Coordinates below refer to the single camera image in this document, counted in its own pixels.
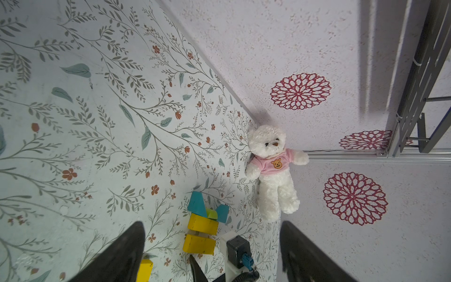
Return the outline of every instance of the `cable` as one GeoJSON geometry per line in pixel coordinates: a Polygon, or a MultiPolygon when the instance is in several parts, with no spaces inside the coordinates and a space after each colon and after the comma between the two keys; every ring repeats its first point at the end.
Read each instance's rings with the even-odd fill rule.
{"type": "Polygon", "coordinates": [[[254,282],[260,277],[260,273],[257,270],[252,272],[244,272],[235,277],[232,282],[254,282]]]}

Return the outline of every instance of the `yellow block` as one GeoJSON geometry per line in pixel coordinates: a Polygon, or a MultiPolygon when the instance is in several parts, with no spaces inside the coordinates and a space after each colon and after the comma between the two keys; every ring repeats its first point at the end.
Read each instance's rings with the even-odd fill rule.
{"type": "Polygon", "coordinates": [[[153,262],[150,259],[143,259],[139,266],[136,282],[148,282],[152,272],[153,262]]]}
{"type": "Polygon", "coordinates": [[[213,239],[187,234],[183,244],[183,251],[193,254],[213,254],[215,244],[216,241],[213,239]]]}
{"type": "Polygon", "coordinates": [[[216,235],[218,232],[218,224],[217,221],[192,213],[189,218],[188,229],[216,235]]]}

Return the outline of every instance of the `metal shelf frame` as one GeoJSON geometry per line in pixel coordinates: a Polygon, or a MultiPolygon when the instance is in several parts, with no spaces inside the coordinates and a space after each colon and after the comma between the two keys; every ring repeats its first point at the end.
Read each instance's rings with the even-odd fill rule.
{"type": "Polygon", "coordinates": [[[410,68],[403,97],[397,112],[396,127],[387,152],[388,158],[399,158],[406,148],[418,148],[419,153],[431,153],[451,126],[451,107],[430,137],[426,136],[424,105],[448,101],[450,96],[429,97],[451,49],[451,0],[432,0],[420,41],[410,68]],[[417,125],[418,137],[412,137],[417,125]],[[418,145],[407,145],[409,140],[418,145]]]}

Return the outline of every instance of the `red mandala pattern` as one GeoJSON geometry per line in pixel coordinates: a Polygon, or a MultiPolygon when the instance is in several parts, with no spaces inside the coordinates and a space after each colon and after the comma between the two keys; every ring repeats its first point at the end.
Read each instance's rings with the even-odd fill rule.
{"type": "Polygon", "coordinates": [[[340,146],[347,150],[381,150],[387,148],[391,130],[373,130],[353,133],[340,140],[340,146]]]}
{"type": "Polygon", "coordinates": [[[387,212],[385,193],[363,174],[335,174],[329,178],[322,192],[332,213],[351,224],[373,224],[387,212]]]}
{"type": "Polygon", "coordinates": [[[276,83],[271,91],[271,100],[285,109],[304,110],[325,101],[330,90],[324,76],[294,74],[276,83]]]}

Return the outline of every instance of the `green block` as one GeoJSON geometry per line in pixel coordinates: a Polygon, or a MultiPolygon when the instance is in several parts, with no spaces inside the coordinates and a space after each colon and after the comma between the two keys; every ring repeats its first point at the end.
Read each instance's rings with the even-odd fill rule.
{"type": "Polygon", "coordinates": [[[209,219],[218,219],[218,213],[211,208],[207,209],[207,218],[209,219]]]}

